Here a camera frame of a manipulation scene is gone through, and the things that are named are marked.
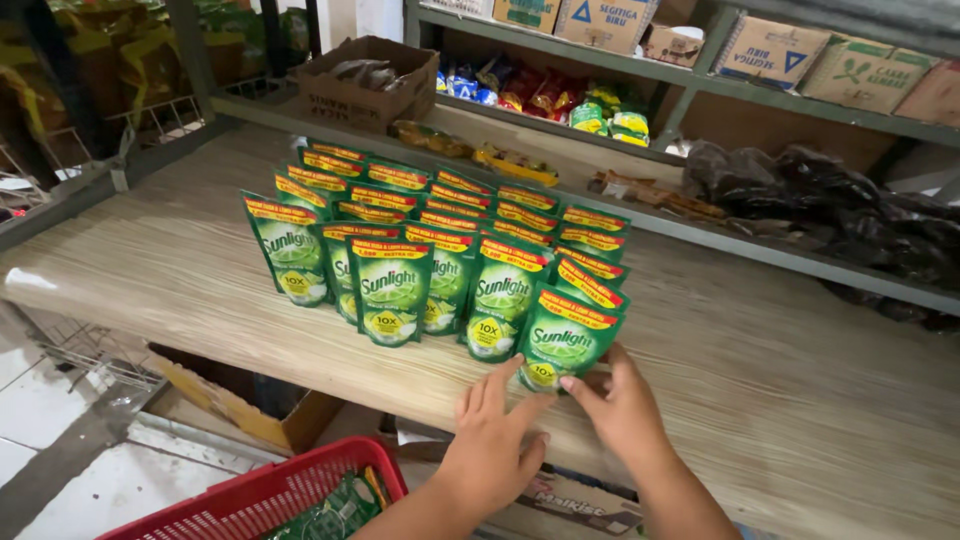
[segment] plastic wrapped item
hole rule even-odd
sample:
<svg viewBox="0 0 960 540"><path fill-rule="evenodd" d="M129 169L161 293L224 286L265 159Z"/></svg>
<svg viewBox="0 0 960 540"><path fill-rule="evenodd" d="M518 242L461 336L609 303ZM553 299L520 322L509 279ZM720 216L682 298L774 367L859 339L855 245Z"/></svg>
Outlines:
<svg viewBox="0 0 960 540"><path fill-rule="evenodd" d="M394 122L396 138L401 142L426 148L449 158L469 158L473 147L460 137L428 128L410 120Z"/></svg>

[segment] cardboard box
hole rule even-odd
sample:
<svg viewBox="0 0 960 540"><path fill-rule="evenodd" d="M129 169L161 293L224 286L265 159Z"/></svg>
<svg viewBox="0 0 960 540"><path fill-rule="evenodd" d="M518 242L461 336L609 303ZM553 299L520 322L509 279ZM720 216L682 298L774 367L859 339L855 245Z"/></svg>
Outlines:
<svg viewBox="0 0 960 540"><path fill-rule="evenodd" d="M820 55L830 32L741 15L713 71L720 75L792 89Z"/></svg>
<svg viewBox="0 0 960 540"><path fill-rule="evenodd" d="M564 0L554 36L633 56L660 0Z"/></svg>
<svg viewBox="0 0 960 540"><path fill-rule="evenodd" d="M156 343L150 344L150 350L163 376L190 403L256 438L298 454L310 450L344 405L340 398L310 390L286 418L277 420L237 395L252 393L253 372ZM208 379L184 366L202 371Z"/></svg>
<svg viewBox="0 0 960 540"><path fill-rule="evenodd" d="M544 34L553 34L553 25L557 22L559 10L560 0L495 0L493 18Z"/></svg>
<svg viewBox="0 0 960 540"><path fill-rule="evenodd" d="M702 39L684 36L668 26L654 23L650 25L649 36L643 41L643 57L693 67L703 46Z"/></svg>
<svg viewBox="0 0 960 540"><path fill-rule="evenodd" d="M960 128L960 61L938 63L894 114Z"/></svg>
<svg viewBox="0 0 960 540"><path fill-rule="evenodd" d="M937 61L892 45L834 34L801 84L800 93L889 114Z"/></svg>
<svg viewBox="0 0 960 540"><path fill-rule="evenodd" d="M342 61L363 59L390 61L406 84L389 92L377 92L338 81L328 73ZM323 122L386 134L395 120L419 120L433 109L439 65L440 53L436 51L416 49L382 37L348 38L336 49L300 67L303 110Z"/></svg>

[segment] red snack bag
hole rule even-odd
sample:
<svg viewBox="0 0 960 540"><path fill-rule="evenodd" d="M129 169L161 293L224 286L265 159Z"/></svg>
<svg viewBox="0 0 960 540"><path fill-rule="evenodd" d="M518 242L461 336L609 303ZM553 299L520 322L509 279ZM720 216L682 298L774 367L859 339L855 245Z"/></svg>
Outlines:
<svg viewBox="0 0 960 540"><path fill-rule="evenodd" d="M527 64L522 64L514 70L514 76L503 86L503 91L497 98L497 103L504 109L513 109L523 112L525 104L534 92L543 83L544 76Z"/></svg>

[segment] sunlight dish soap pouch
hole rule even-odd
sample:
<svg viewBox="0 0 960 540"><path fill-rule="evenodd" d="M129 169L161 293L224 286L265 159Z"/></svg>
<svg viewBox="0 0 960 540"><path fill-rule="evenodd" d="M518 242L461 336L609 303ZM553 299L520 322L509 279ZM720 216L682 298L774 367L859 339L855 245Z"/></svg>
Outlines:
<svg viewBox="0 0 960 540"><path fill-rule="evenodd" d="M330 278L330 284L337 297L337 312L348 323L356 326L357 303L356 295L353 292L353 277L350 275L350 261L347 256L347 237L400 238L403 234L403 227L355 221L334 221L321 225L320 231L327 252L326 274Z"/></svg>
<svg viewBox="0 0 960 540"><path fill-rule="evenodd" d="M357 330L384 347L420 341L433 244L368 236L347 239Z"/></svg>
<svg viewBox="0 0 960 540"><path fill-rule="evenodd" d="M518 352L516 377L534 392L560 390L560 377L582 377L609 349L626 315L591 306L540 282Z"/></svg>
<svg viewBox="0 0 960 540"><path fill-rule="evenodd" d="M330 301L324 269L326 249L317 229L317 214L249 191L240 193L276 291L285 293L300 307Z"/></svg>
<svg viewBox="0 0 960 540"><path fill-rule="evenodd" d="M478 259L472 308L459 341L474 358L500 363L514 351L534 286L550 274L553 252L495 233L481 238Z"/></svg>

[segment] forearm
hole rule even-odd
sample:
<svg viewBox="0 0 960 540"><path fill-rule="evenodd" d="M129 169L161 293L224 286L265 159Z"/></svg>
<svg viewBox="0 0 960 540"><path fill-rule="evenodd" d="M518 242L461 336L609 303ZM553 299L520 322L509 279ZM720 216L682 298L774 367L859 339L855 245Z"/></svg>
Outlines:
<svg viewBox="0 0 960 540"><path fill-rule="evenodd" d="M356 540L455 540L468 537L483 516L471 512L468 502L450 496L441 480L433 478L387 508L353 536Z"/></svg>

